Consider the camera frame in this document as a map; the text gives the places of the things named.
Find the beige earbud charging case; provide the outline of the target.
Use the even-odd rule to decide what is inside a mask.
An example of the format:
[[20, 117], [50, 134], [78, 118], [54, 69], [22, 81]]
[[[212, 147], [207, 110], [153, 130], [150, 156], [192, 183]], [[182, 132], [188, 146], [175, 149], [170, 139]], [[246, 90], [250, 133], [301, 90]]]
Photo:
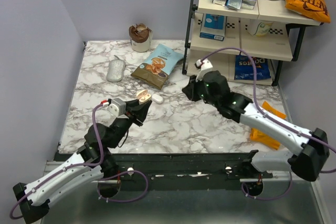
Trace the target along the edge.
[[136, 94], [136, 98], [140, 104], [150, 101], [151, 97], [152, 96], [149, 94], [147, 89], [141, 90]]

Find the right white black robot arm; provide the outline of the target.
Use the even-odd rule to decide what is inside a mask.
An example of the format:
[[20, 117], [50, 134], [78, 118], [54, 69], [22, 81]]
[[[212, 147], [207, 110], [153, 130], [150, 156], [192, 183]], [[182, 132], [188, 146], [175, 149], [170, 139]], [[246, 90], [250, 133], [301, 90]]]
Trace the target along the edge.
[[219, 71], [206, 73], [202, 80], [191, 76], [182, 92], [189, 100], [202, 100], [214, 106], [223, 117], [260, 130], [286, 147], [285, 151], [257, 151], [241, 165], [246, 177], [265, 171], [287, 171], [313, 182], [322, 172], [330, 155], [327, 134], [322, 129], [311, 131], [261, 109], [249, 97], [231, 91]]

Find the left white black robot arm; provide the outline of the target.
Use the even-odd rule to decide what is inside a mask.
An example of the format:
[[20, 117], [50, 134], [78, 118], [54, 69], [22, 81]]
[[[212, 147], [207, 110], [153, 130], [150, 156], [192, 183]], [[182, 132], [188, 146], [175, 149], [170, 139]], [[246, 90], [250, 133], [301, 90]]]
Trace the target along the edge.
[[146, 175], [135, 169], [120, 171], [109, 149], [116, 148], [128, 137], [132, 124], [142, 126], [151, 100], [123, 101], [107, 99], [92, 111], [92, 125], [85, 135], [85, 143], [66, 161], [40, 179], [13, 187], [25, 223], [34, 223], [48, 214], [52, 204], [77, 187], [94, 180], [120, 180], [127, 174]]

